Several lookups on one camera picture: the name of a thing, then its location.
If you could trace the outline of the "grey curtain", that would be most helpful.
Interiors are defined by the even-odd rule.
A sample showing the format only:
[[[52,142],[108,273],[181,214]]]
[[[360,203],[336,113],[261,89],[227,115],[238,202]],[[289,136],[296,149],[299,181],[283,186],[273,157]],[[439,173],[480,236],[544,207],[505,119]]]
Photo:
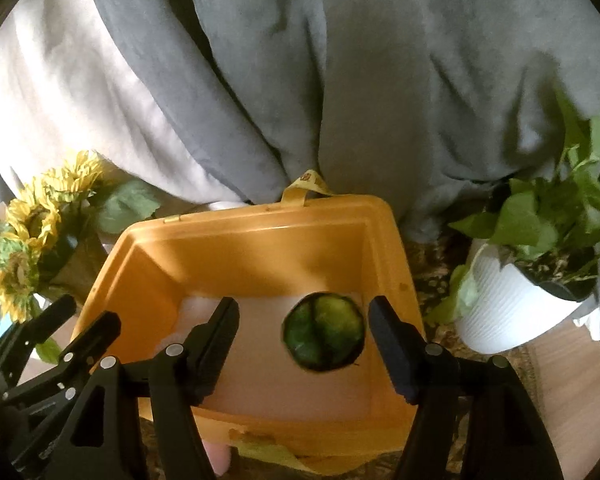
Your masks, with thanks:
[[[600,117],[590,0],[94,0],[186,151],[242,203],[306,170],[381,197],[402,233],[549,174],[555,93]]]

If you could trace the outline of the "green black ball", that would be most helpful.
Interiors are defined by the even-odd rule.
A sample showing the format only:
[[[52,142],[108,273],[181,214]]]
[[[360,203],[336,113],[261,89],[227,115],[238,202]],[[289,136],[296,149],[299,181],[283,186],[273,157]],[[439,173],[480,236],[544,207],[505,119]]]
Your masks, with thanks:
[[[280,338],[302,370],[334,372],[354,364],[362,354],[365,318],[349,296],[312,292],[285,316]]]

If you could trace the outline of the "beige sheer curtain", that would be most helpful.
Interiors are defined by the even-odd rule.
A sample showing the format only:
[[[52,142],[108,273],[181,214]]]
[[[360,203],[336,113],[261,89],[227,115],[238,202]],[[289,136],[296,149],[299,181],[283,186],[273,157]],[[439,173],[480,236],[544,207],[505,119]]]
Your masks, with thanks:
[[[0,28],[0,204],[79,151],[156,188],[166,212],[242,203],[186,151],[94,0],[19,0]]]

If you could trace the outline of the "green pothos plant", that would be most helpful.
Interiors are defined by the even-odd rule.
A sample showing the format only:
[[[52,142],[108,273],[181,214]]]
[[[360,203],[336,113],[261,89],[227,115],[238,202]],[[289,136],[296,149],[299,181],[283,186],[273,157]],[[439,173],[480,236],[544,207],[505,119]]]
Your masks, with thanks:
[[[549,178],[510,178],[475,214],[452,230],[495,249],[501,266],[514,266],[547,292],[570,300],[591,295],[600,279],[600,118],[582,118],[565,92],[562,150]]]

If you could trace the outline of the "orange plastic storage crate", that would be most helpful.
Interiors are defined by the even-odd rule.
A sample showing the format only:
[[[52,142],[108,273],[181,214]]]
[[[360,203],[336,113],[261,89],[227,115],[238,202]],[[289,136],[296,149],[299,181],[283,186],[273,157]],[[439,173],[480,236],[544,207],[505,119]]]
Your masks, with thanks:
[[[242,456],[314,474],[343,474],[399,452],[415,410],[393,389],[373,339],[342,370],[313,373],[282,341],[287,313],[312,292],[361,309],[384,296],[422,325],[390,207],[369,195],[308,197],[310,178],[276,204],[143,221],[112,248],[80,313],[84,330],[119,315],[109,353],[143,361],[206,322],[223,297],[239,327],[211,396],[194,409],[201,437]]]

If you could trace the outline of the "artificial sunflower bouquet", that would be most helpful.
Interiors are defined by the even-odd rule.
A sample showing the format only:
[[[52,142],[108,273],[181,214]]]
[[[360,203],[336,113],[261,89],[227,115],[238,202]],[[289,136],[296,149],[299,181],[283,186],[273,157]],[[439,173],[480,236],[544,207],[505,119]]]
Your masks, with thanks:
[[[0,207],[0,322],[31,321],[69,295],[83,306],[106,238],[155,218],[157,190],[93,151],[72,154]]]

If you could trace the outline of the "patterned oriental rug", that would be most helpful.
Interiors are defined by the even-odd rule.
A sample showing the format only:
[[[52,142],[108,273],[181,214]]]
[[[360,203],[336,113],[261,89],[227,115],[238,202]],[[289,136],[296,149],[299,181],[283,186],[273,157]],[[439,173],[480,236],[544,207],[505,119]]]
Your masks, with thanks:
[[[420,310],[429,312],[448,296],[450,277],[454,266],[467,255],[468,244],[452,240],[447,235],[432,244],[408,243],[406,254],[411,266]],[[449,325],[426,327],[426,334],[435,342],[440,342],[461,358],[484,361],[485,356],[473,352],[460,342],[455,330]],[[504,353],[506,359],[516,370],[524,388],[537,408],[542,406],[542,394],[539,393],[538,373],[535,371],[531,351],[522,346]],[[140,432],[142,433],[143,450],[151,479],[162,479],[164,471],[158,454],[157,438],[154,423],[147,419],[148,403],[140,404]],[[469,402],[460,402],[460,414],[456,418],[454,436],[451,446],[446,475],[449,479],[460,476],[460,466],[466,451],[468,434]],[[317,474],[301,471],[279,464],[267,463],[258,458],[243,456],[236,448],[222,444],[210,445],[214,460],[220,466],[223,479],[316,479]],[[343,479],[390,479],[398,466],[399,455],[388,453],[365,464],[359,463],[352,470],[342,474]]]

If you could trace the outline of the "white ribbed plant pot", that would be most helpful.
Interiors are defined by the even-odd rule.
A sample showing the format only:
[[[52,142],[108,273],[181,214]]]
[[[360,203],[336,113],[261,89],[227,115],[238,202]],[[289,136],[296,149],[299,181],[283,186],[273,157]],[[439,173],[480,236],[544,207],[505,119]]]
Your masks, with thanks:
[[[513,264],[501,265],[498,248],[474,240],[467,262],[475,296],[459,315],[455,329],[466,346],[481,354],[497,354],[525,344],[555,327],[595,295],[571,300],[529,281]]]

